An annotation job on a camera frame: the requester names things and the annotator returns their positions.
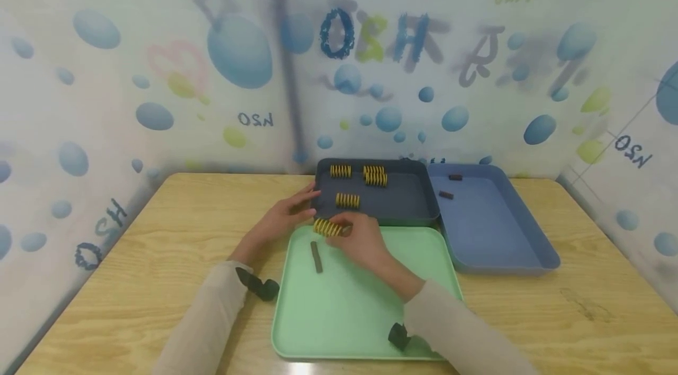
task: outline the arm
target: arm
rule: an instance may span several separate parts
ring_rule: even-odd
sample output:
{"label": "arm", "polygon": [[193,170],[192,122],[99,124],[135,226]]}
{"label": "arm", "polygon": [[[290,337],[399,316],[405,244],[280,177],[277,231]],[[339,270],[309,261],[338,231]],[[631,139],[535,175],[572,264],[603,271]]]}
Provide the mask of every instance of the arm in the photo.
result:
{"label": "arm", "polygon": [[152,375],[215,374],[247,293],[235,268],[251,273],[250,266],[265,245],[289,235],[296,224],[315,214],[315,210],[308,209],[308,201],[320,191],[313,191],[313,187],[314,182],[278,201],[246,233],[228,260],[211,270],[191,307],[171,332]]}
{"label": "arm", "polygon": [[422,280],[385,247],[375,219],[343,213],[331,222],[351,224],[347,237],[331,237],[352,259],[391,287],[405,303],[407,333],[420,336],[461,375],[536,375],[520,351],[435,281]]}

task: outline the black wrist strap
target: black wrist strap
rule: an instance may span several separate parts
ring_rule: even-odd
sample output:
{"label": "black wrist strap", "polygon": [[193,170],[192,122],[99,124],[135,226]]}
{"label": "black wrist strap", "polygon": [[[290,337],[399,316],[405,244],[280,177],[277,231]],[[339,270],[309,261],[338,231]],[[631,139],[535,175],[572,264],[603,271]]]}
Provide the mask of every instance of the black wrist strap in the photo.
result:
{"label": "black wrist strap", "polygon": [[247,272],[241,267],[236,267],[235,272],[242,285],[247,287],[247,290],[252,291],[258,298],[264,301],[271,301],[278,295],[280,286],[276,281],[266,280],[262,282],[257,276]]}

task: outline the plastic tray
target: plastic tray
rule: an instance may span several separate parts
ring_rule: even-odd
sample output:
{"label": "plastic tray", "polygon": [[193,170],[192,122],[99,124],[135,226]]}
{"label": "plastic tray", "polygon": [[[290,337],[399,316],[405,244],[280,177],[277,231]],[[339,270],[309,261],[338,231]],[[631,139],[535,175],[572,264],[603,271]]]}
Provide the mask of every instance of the plastic tray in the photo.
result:
{"label": "plastic tray", "polygon": [[[330,165],[351,165],[351,178],[331,178]],[[363,180],[363,166],[384,166],[388,174],[385,188],[370,187]],[[331,218],[345,209],[335,205],[336,193],[360,196],[360,209],[379,220],[380,225],[429,227],[440,214],[426,166],[414,160],[322,159],[315,173],[316,189],[322,191],[313,201],[317,218]]]}
{"label": "plastic tray", "polygon": [[[540,276],[560,266],[560,257],[503,170],[433,164],[428,174],[441,209],[441,231],[459,272]],[[450,174],[463,179],[450,180]],[[454,199],[439,197],[441,190]]]}
{"label": "plastic tray", "polygon": [[[425,227],[382,227],[391,253],[422,278],[433,278],[463,300],[440,233]],[[316,273],[311,241],[317,241],[323,272]],[[403,304],[389,287],[326,245],[310,226],[290,238],[273,318],[273,349],[288,359],[440,360],[413,337],[402,353],[389,343]]]}

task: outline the person's left hand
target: person's left hand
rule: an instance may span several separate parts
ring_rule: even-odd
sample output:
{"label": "person's left hand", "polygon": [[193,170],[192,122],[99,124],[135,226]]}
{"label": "person's left hand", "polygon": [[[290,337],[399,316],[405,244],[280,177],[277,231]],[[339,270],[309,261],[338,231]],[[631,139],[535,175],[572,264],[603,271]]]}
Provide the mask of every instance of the person's left hand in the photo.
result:
{"label": "person's left hand", "polygon": [[229,260],[250,264],[260,247],[290,235],[296,225],[312,218],[315,209],[310,209],[311,199],[320,191],[313,191],[315,181],[291,197],[283,198],[269,209],[250,232],[245,234]]}

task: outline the green tray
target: green tray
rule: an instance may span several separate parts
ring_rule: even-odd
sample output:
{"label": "green tray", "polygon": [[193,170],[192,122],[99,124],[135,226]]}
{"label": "green tray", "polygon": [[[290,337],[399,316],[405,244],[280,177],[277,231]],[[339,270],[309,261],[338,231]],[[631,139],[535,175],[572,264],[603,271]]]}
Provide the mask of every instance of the green tray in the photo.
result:
{"label": "green tray", "polygon": [[[443,236],[432,228],[381,227],[393,256],[463,300]],[[317,241],[323,272],[315,272]],[[273,318],[273,349],[288,359],[441,360],[420,338],[405,353],[388,340],[403,322],[403,304],[389,287],[325,244],[310,226],[290,238]]]}

